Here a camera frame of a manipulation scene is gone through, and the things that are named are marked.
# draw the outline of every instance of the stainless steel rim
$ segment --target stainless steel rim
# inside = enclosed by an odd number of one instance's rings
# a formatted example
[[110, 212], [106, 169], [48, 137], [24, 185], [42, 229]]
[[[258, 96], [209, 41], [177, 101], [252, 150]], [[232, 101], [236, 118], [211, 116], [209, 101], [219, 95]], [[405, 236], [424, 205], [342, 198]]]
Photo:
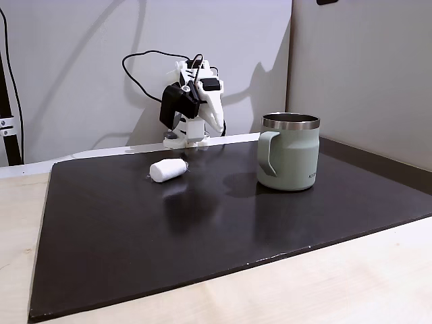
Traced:
[[301, 113], [269, 113], [261, 120], [261, 125], [274, 130], [314, 130], [319, 123], [318, 117]]

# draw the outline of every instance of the white wall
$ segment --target white wall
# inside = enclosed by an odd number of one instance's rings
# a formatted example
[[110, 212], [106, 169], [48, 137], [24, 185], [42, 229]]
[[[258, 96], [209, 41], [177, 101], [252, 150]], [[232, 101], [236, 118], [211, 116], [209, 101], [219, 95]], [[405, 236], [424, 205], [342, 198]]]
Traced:
[[[228, 134], [258, 130], [262, 114], [285, 108], [291, 0], [0, 0], [0, 6], [27, 163], [162, 141], [159, 104], [122, 70], [132, 52], [203, 53], [225, 82]], [[174, 61], [152, 54], [129, 68], [161, 97]], [[18, 115], [10, 83], [8, 90]], [[2, 143], [0, 165], [7, 165]]]
[[432, 1], [294, 0], [288, 109], [322, 135], [432, 170]]

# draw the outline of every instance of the green mug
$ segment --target green mug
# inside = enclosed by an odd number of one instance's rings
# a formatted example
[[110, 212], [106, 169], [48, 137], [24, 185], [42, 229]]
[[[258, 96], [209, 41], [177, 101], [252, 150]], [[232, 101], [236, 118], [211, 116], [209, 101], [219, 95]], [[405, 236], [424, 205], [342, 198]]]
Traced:
[[270, 113], [261, 120], [258, 139], [258, 181], [287, 191], [315, 183], [319, 151], [318, 117]]

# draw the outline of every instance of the cable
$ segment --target cable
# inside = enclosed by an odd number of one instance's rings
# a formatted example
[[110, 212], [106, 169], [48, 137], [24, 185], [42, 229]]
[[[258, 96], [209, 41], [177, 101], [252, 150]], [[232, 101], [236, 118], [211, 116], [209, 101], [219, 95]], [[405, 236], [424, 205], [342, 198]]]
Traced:
[[22, 120], [21, 102], [20, 102], [20, 98], [18, 96], [18, 90], [16, 88], [14, 74], [12, 73], [11, 61], [9, 59], [9, 41], [7, 39], [7, 22], [6, 22], [6, 16], [5, 16], [5, 13], [3, 12], [3, 10], [1, 8], [0, 8], [0, 14], [3, 16], [3, 23], [5, 25], [5, 48], [6, 48], [7, 67], [9, 68], [9, 74], [11, 75], [13, 89], [15, 90], [15, 98], [16, 98], [16, 103], [18, 105], [18, 111], [20, 112], [20, 123], [21, 123], [21, 161], [22, 161], [22, 164], [24, 164], [24, 122]]
[[215, 66], [211, 66], [210, 68], [211, 68], [211, 69], [215, 69], [216, 72], [217, 72], [217, 76], [219, 76], [219, 70], [217, 69], [217, 67], [215, 67]]
[[203, 54], [196, 54], [195, 57], [194, 57], [194, 60], [192, 62], [192, 69], [194, 68], [194, 64], [195, 64], [195, 61], [198, 58], [198, 56], [201, 56], [201, 63], [199, 63], [198, 69], [196, 70], [195, 80], [194, 80], [195, 87], [196, 87], [196, 80], [198, 79], [198, 73], [200, 71], [201, 65], [204, 63], [204, 56], [203, 56]]
[[225, 120], [223, 121], [223, 132], [221, 134], [221, 137], [224, 137], [225, 134], [227, 134], [227, 124], [225, 124]]
[[163, 55], [166, 55], [166, 56], [182, 57], [184, 59], [187, 59], [188, 61], [190, 59], [189, 59], [189, 57], [184, 56], [184, 55], [165, 53], [165, 52], [162, 52], [162, 51], [156, 51], [155, 49], [151, 49], [150, 51], [145, 51], [143, 53], [129, 54], [129, 55], [127, 55], [127, 56], [125, 56], [123, 58], [123, 61], [121, 61], [121, 64], [123, 65], [123, 70], [126, 72], [126, 74], [128, 75], [128, 77], [131, 78], [131, 80], [134, 81], [136, 83], [136, 85], [138, 85], [140, 87], [140, 89], [143, 91], [143, 93], [145, 93], [149, 98], [152, 98], [153, 100], [156, 100], [156, 101], [158, 101], [158, 102], [161, 103], [162, 102], [161, 99], [158, 99], [158, 98], [152, 96], [151, 94], [149, 94], [147, 91], [145, 91], [144, 87], [129, 73], [128, 69], [126, 69], [126, 66], [125, 66], [125, 61], [128, 58], [133, 57], [133, 56], [143, 56], [143, 55], [146, 55], [146, 54], [149, 54], [149, 53], [159, 53], [159, 54], [163, 54]]

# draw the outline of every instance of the light wood surface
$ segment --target light wood surface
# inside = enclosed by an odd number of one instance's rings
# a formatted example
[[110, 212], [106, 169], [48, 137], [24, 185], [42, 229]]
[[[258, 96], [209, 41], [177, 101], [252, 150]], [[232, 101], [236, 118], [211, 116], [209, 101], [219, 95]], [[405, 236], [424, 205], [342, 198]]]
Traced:
[[[49, 174], [0, 180], [0, 323], [26, 323]], [[432, 218], [46, 323], [432, 323]]]

